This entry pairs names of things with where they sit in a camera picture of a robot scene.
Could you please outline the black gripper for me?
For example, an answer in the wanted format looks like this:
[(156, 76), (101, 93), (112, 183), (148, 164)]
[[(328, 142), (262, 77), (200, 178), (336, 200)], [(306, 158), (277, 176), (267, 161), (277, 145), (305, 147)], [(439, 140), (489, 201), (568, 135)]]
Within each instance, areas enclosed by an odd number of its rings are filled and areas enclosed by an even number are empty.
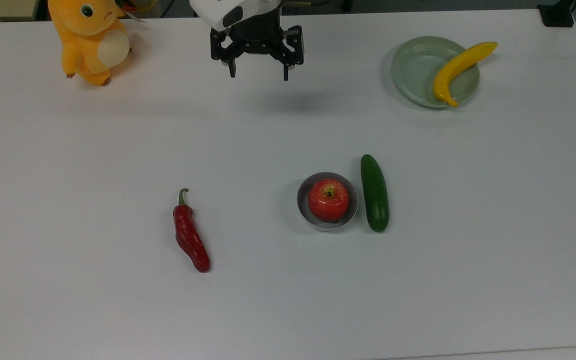
[(304, 63), (303, 28), (300, 25), (281, 28), (281, 8), (256, 14), (228, 29), (210, 30), (210, 57), (228, 68), (236, 77), (236, 60), (250, 49), (250, 43), (262, 43), (262, 50), (283, 66), (283, 80), (290, 79), (290, 70)]

